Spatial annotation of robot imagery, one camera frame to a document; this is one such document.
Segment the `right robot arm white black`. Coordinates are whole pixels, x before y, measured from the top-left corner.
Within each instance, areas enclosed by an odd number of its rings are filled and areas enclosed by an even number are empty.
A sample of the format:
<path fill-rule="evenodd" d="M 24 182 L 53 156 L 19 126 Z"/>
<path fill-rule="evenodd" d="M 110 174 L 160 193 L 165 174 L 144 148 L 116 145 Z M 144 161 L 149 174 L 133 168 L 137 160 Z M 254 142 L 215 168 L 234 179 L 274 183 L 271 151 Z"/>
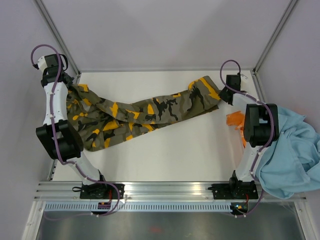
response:
<path fill-rule="evenodd" d="M 242 159 L 228 183 L 211 186 L 215 200 L 258 199 L 257 168 L 263 154 L 279 138 L 278 106 L 260 103 L 241 91 L 240 74 L 228 74 L 220 98 L 244 114 L 243 137 L 246 142 Z"/>

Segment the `camouflage trousers yellow green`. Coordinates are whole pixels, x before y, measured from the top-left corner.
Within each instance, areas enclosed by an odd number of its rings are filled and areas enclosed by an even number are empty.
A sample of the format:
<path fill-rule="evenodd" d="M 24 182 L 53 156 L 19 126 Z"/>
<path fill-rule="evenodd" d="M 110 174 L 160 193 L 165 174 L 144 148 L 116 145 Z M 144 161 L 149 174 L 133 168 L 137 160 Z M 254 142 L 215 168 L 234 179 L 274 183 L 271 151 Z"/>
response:
<path fill-rule="evenodd" d="M 67 93 L 66 110 L 84 149 L 96 152 L 217 110 L 220 92 L 206 75 L 184 91 L 122 103 L 98 96 L 86 84 L 74 84 Z"/>

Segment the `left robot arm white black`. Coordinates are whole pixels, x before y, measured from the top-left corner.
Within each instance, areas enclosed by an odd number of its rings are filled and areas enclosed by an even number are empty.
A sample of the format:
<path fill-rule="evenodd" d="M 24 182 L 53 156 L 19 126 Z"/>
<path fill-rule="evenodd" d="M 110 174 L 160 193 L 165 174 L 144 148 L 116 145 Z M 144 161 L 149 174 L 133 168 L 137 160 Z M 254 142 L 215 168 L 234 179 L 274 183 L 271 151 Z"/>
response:
<path fill-rule="evenodd" d="M 81 187 L 73 188 L 81 199 L 109 198 L 111 190 L 104 176 L 84 155 L 81 136 L 68 121 L 66 101 L 73 78 L 63 70 L 67 61 L 63 54 L 51 54 L 40 57 L 35 65 L 42 71 L 46 95 L 45 118 L 36 136 L 51 159 L 71 167 L 81 178 Z"/>

